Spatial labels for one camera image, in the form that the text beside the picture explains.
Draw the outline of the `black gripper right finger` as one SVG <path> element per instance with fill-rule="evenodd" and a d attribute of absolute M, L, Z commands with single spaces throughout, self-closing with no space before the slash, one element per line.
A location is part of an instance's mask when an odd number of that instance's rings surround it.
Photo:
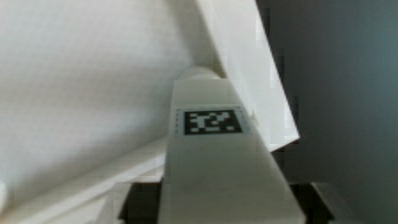
<path fill-rule="evenodd" d="M 359 224 L 345 199 L 325 183 L 291 183 L 306 224 Z"/>

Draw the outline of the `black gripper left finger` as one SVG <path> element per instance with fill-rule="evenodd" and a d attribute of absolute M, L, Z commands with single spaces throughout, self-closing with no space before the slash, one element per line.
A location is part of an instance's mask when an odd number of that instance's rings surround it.
<path fill-rule="evenodd" d="M 160 182 L 131 184 L 117 219 L 122 224 L 158 224 Z"/>

